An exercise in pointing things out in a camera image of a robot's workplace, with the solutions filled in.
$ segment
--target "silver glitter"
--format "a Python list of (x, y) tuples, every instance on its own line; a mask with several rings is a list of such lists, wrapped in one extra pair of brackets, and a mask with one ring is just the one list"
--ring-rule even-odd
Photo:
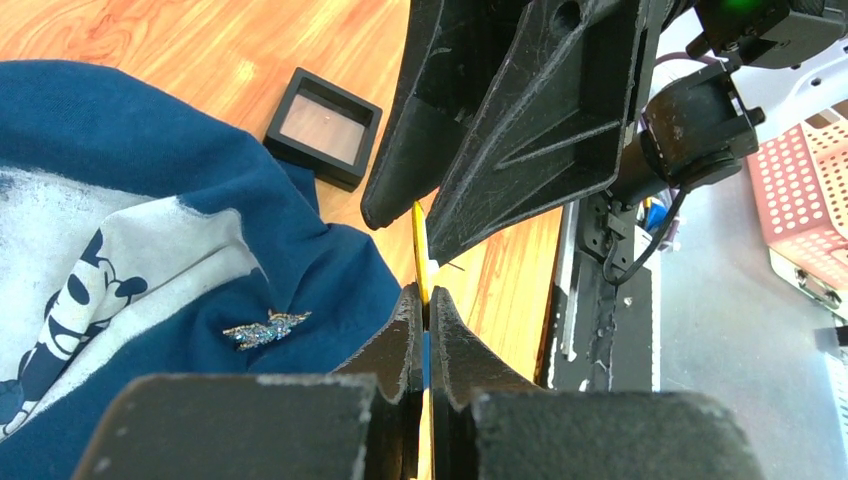
[(292, 328), (309, 318), (312, 312), (301, 315), (274, 313), (268, 310), (268, 323), (251, 323), (224, 330), (224, 335), (238, 342), (239, 351), (279, 340), (291, 333)]

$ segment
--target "gray floor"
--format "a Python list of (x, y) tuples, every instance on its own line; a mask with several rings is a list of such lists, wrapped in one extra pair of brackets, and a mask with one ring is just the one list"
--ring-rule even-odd
[(662, 260), (662, 389), (734, 411), (769, 479), (848, 478), (821, 351), (836, 339), (815, 333), (833, 323), (771, 270), (747, 171), (683, 215), (683, 249)]

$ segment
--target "black box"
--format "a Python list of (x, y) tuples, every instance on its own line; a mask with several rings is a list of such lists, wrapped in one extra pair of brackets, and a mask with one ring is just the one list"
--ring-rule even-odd
[(298, 67), (262, 144), (278, 160), (352, 192), (365, 176), (382, 110)]

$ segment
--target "thin yellow strip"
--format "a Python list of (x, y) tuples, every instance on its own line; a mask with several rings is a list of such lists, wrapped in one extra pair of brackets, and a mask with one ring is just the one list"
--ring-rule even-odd
[(418, 202), (412, 206), (412, 246), (415, 250), (415, 278), (418, 281), (418, 293), (421, 295), (421, 306), (426, 308), (430, 305), (430, 276), (427, 273), (430, 256), (427, 248), (427, 223), (424, 218), (424, 209)]

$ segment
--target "wooden table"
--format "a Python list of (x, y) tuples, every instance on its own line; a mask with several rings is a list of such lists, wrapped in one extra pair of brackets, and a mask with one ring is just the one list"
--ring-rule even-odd
[[(0, 60), (116, 67), (261, 138), (297, 66), (388, 113), (408, 14), (409, 0), (0, 0)], [(362, 188), (317, 188), (326, 222), (367, 231)], [(528, 378), (559, 225), (556, 210), (509, 228), (457, 258), (464, 271), (446, 266), (435, 281), (470, 328)], [(412, 281), (408, 216), (370, 233), (401, 284)]]

